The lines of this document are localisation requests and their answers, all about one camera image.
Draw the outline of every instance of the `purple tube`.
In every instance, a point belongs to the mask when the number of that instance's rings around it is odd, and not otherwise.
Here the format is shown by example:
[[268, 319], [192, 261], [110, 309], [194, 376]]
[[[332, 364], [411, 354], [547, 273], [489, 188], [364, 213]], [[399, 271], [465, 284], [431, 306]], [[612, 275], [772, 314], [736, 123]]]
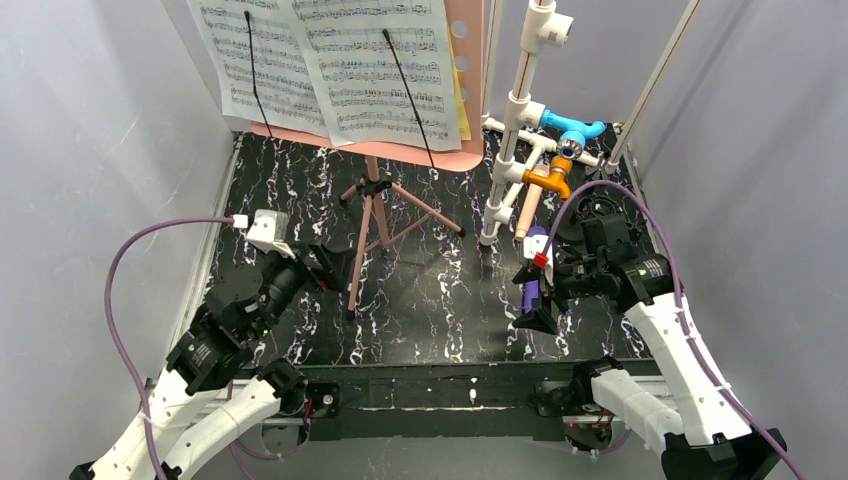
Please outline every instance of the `purple tube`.
[[[533, 226], [527, 231], [527, 238], [534, 235], [544, 235], [545, 227]], [[521, 307], [524, 313], [530, 312], [533, 308], [533, 301], [542, 296], [539, 290], [539, 281], [533, 280], [524, 284], [524, 296], [522, 297]]]

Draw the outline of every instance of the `tripod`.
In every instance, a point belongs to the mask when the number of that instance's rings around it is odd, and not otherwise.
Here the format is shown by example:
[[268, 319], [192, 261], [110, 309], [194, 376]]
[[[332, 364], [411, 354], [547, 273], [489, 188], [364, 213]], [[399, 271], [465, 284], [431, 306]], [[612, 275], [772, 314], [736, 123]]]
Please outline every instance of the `tripod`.
[[[365, 165], [368, 167], [368, 175], [363, 175], [355, 185], [352, 185], [350, 188], [345, 190], [341, 196], [339, 196], [339, 204], [342, 207], [346, 207], [348, 200], [350, 200], [354, 195], [362, 195], [365, 199], [362, 223], [359, 226], [359, 243], [356, 247], [356, 259], [353, 263], [353, 278], [350, 283], [350, 298], [347, 302], [347, 316], [350, 319], [353, 319], [356, 315], [356, 301], [359, 295], [359, 277], [362, 270], [362, 259], [366, 252], [377, 245], [388, 247], [403, 238], [404, 235], [417, 228], [430, 217], [434, 217], [442, 225], [455, 231], [460, 238], [465, 236], [464, 228], [448, 220], [447, 217], [436, 211], [435, 208], [427, 205], [415, 195], [404, 190], [403, 187], [398, 185], [396, 182], [393, 182], [390, 176], [380, 175], [380, 168], [377, 166], [377, 157], [373, 155], [366, 155]], [[395, 236], [391, 236], [389, 234], [389, 226], [386, 221], [386, 206], [385, 203], [383, 203], [383, 190], [389, 189], [395, 191], [398, 195], [403, 197], [404, 200], [426, 212], [423, 217], [416, 220], [412, 225], [406, 227], [404, 231]], [[372, 209], [374, 218], [377, 220], [377, 230], [380, 232], [380, 239], [366, 245], [368, 227], [371, 223]]]

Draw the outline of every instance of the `orange valve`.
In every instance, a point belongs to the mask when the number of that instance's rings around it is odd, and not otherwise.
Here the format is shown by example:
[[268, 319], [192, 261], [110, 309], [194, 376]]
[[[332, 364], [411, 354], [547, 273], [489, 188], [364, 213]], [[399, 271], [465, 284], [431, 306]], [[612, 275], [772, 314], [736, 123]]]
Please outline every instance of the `orange valve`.
[[565, 201], [571, 196], [571, 189], [565, 183], [565, 177], [571, 172], [571, 160], [564, 157], [554, 157], [551, 161], [551, 171], [545, 175], [531, 172], [524, 172], [524, 177], [521, 179], [524, 183], [532, 183], [538, 185], [549, 192], [559, 193], [559, 198]]

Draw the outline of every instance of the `sheet music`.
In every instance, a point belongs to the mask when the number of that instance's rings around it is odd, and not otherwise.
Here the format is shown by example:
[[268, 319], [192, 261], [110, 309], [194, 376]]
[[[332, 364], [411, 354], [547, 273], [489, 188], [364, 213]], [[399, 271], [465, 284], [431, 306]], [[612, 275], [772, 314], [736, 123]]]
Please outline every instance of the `sheet music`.
[[189, 0], [221, 85], [223, 113], [263, 122], [253, 95], [250, 12], [256, 86], [268, 123], [328, 136], [321, 107], [296, 36], [281, 11], [284, 0]]
[[424, 146], [383, 37], [388, 28], [430, 148], [461, 147], [444, 0], [291, 0], [279, 6], [309, 66], [333, 145]]

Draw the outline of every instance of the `robotic arm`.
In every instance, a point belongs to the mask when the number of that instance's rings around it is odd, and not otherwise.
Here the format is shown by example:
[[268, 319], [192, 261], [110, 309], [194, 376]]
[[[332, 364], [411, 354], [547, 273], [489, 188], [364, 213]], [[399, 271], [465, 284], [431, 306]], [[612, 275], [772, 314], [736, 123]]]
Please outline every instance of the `robotic arm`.
[[251, 220], [247, 241], [262, 252], [260, 265], [237, 265], [216, 279], [188, 331], [167, 356], [150, 394], [150, 418], [139, 413], [114, 446], [95, 462], [77, 466], [71, 480], [154, 478], [144, 433], [148, 421], [168, 478], [188, 479], [245, 429], [302, 404], [306, 379], [278, 359], [225, 406], [188, 428], [253, 360], [253, 342], [277, 325], [302, 288], [341, 291], [342, 279], [349, 274], [349, 250], [286, 243], [288, 215], [258, 210]]
[[[582, 362], [571, 384], [548, 392], [559, 411], [600, 407], [622, 418], [661, 457], [669, 479], [761, 479], [779, 460], [766, 440], [719, 393], [687, 343], [694, 339], [713, 372], [718, 367], [698, 334], [684, 299], [689, 335], [680, 328], [668, 260], [660, 254], [637, 253], [637, 229], [619, 209], [598, 209], [584, 202], [577, 217], [582, 237], [564, 247], [560, 260], [545, 252], [547, 263], [530, 264], [514, 283], [538, 280], [542, 296], [533, 308], [513, 322], [556, 334], [551, 305], [565, 311], [568, 300], [605, 295], [636, 327], [651, 349], [677, 405], [668, 407], [642, 389], [611, 357]], [[587, 212], [603, 211], [603, 214]], [[524, 256], [538, 260], [547, 237], [524, 240]], [[724, 378], [717, 373], [722, 383]], [[769, 433], [785, 448], [777, 429]]]

